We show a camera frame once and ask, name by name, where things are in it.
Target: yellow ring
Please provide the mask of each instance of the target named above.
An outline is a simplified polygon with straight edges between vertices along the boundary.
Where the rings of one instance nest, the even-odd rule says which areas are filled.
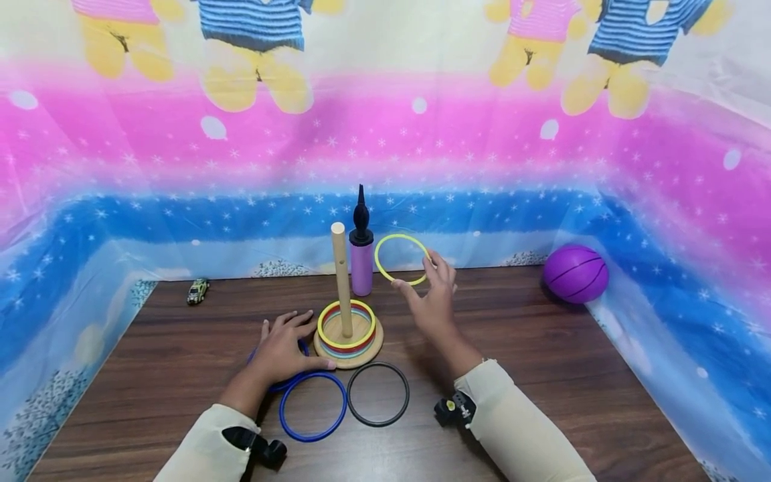
[[[379,256],[380,255],[380,245],[383,244],[384,241],[387,241],[389,239],[394,239],[394,238],[401,238],[401,239],[406,239],[407,241],[412,241],[413,243],[415,243],[418,246],[420,246],[420,249],[422,249],[423,252],[426,253],[426,257],[427,258],[431,258],[429,256],[429,250],[427,250],[426,247],[423,246],[423,243],[421,243],[420,241],[416,240],[412,236],[409,236],[407,234],[402,234],[402,233],[389,234],[385,238],[381,239],[378,242],[378,245],[375,246],[375,265],[378,267],[378,271],[380,271],[380,274],[383,275],[385,277],[385,279],[387,279],[388,281],[393,281],[394,278],[393,278],[393,276],[389,275],[388,272],[385,269],[383,269],[383,266],[380,264],[380,256]],[[420,278],[416,279],[415,281],[409,281],[408,284],[410,286],[415,286],[415,285],[419,285],[420,283],[423,283],[425,280],[426,280],[426,274],[424,273],[423,276],[421,276]]]
[[[352,305],[359,305],[362,308],[364,308],[367,311],[367,314],[369,315],[369,331],[367,331],[367,334],[364,335],[358,342],[356,343],[349,343],[348,345],[341,345],[340,343],[335,343],[331,339],[327,338],[327,335],[324,334],[324,318],[327,317],[327,314],[334,309],[337,306],[340,306],[340,301],[336,301],[334,303],[330,303],[327,305],[326,308],[324,308],[324,311],[318,316],[318,321],[316,323],[316,331],[318,332],[318,337],[322,339],[325,345],[331,346],[332,348],[337,349],[349,349],[349,348],[356,348],[361,345],[362,340],[369,339],[370,336],[372,336],[372,333],[375,331],[375,325],[377,325],[377,322],[375,321],[375,313],[372,311],[372,308],[370,308],[366,303],[360,302],[358,299],[351,300]]]

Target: wooden table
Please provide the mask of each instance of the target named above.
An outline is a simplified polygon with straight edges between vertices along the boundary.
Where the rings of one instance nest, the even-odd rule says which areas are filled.
[[[537,267],[460,271],[462,330],[565,432],[600,481],[707,481],[593,318],[550,300],[539,274]],[[189,286],[158,285],[31,481],[152,480],[243,366],[262,319],[294,309],[318,313],[336,298],[333,276],[213,281],[195,307],[185,305]],[[261,426],[289,455],[278,473],[255,467],[252,480],[503,480],[468,433],[434,420],[434,403],[451,382],[399,294],[376,276],[367,299],[385,327],[377,359],[409,379],[406,414],[382,429],[349,414],[326,440],[303,444],[283,432],[279,400],[271,399]],[[338,372],[344,383],[350,375]],[[396,375],[374,368],[356,380],[353,399],[362,415],[382,420],[396,413],[403,394]],[[286,416],[296,430],[314,433],[336,418],[340,402],[331,382],[312,379],[292,392]]]

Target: left hand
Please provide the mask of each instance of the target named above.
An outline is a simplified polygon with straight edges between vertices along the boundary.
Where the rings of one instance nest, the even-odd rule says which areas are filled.
[[[308,370],[333,370],[335,363],[318,356],[305,356],[297,347],[300,338],[313,333],[315,323],[308,323],[313,311],[302,315],[284,313],[276,318],[273,329],[266,319],[254,358],[227,385],[219,403],[243,413],[252,420],[271,385]]]
[[[302,315],[297,312],[284,313],[276,318],[272,329],[267,319],[263,321],[262,337],[249,363],[250,368],[259,370],[271,385],[298,373],[335,369],[335,362],[320,356],[305,356],[298,350],[297,341],[316,330],[315,323],[308,323],[312,316],[312,310]]]

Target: purple pump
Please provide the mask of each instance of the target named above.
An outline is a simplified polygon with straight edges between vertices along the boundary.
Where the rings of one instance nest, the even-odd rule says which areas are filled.
[[[353,224],[356,229],[348,235],[351,243],[351,284],[356,296],[367,296],[372,292],[374,254],[372,246],[375,236],[367,229],[369,210],[364,204],[364,186],[359,185],[359,202],[353,210]]]

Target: toy car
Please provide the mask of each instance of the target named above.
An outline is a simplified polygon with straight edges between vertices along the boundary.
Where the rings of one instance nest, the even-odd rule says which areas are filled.
[[[198,278],[193,281],[193,285],[187,291],[187,304],[197,305],[204,300],[206,290],[209,289],[209,280],[206,278]]]

